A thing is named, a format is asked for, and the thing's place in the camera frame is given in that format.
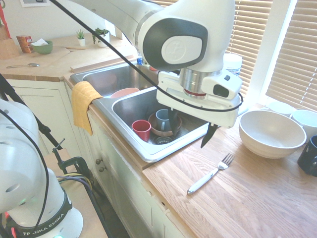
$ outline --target small succulent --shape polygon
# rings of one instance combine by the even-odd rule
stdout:
[[[103,36],[105,36],[106,34],[108,34],[109,33],[109,31],[108,30],[106,30],[106,29],[100,29],[100,28],[96,28],[95,29],[95,32],[98,34],[98,35],[103,35]],[[94,41],[94,44],[96,43],[96,37],[93,35],[93,41]]]
[[[85,38],[84,32],[83,32],[81,29],[79,29],[79,30],[76,32],[76,35],[77,35],[77,38],[78,38],[79,40],[82,40],[82,39]]]

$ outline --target window blind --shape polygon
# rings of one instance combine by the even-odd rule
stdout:
[[[227,53],[242,56],[240,78],[243,80],[241,93],[245,97],[250,85],[263,33],[273,0],[235,0],[234,25]],[[154,1],[169,6],[177,0]]]
[[[317,111],[317,0],[298,0],[266,94]]]

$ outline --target picture frame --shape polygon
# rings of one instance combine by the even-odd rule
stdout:
[[[49,6],[50,0],[20,0],[22,7]]]

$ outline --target cabinet knob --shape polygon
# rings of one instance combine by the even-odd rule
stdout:
[[[107,168],[106,167],[100,167],[99,168],[99,172],[103,172],[104,170],[107,170]]]
[[[102,159],[96,159],[96,164],[99,165],[103,161]]]

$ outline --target tissue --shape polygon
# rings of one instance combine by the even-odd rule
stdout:
[[[44,46],[44,45],[48,45],[48,43],[41,38],[37,42],[31,43],[31,45],[32,46]]]

